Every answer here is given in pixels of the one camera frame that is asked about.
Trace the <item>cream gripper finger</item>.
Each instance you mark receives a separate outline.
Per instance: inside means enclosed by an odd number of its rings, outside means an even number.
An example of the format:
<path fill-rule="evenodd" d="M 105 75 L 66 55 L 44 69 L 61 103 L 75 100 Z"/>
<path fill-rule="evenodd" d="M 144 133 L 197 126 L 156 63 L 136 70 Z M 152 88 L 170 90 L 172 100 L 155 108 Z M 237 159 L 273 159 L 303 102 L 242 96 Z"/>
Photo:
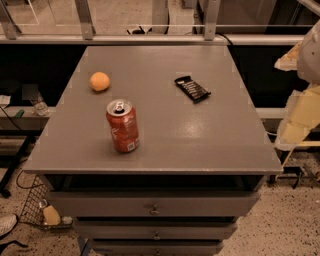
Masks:
<path fill-rule="evenodd" d="M 301 42 L 297 43 L 282 57 L 278 58 L 274 67 L 281 71 L 297 71 L 299 69 L 301 45 Z"/>
<path fill-rule="evenodd" d="M 294 90 L 285 110 L 274 145 L 279 150 L 290 151 L 320 124 L 320 86 L 309 85 L 302 92 Z"/>

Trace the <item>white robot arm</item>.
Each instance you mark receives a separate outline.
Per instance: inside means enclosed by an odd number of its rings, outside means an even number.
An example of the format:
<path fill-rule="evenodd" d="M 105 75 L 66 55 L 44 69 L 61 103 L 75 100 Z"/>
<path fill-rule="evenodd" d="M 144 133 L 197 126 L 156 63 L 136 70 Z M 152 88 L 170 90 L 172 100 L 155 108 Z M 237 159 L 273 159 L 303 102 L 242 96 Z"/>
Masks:
<path fill-rule="evenodd" d="M 309 83 L 302 92 L 294 90 L 286 103 L 287 113 L 277 130 L 275 147 L 290 151 L 320 124 L 320 21 L 304 39 L 274 64 L 282 71 L 297 71 Z"/>

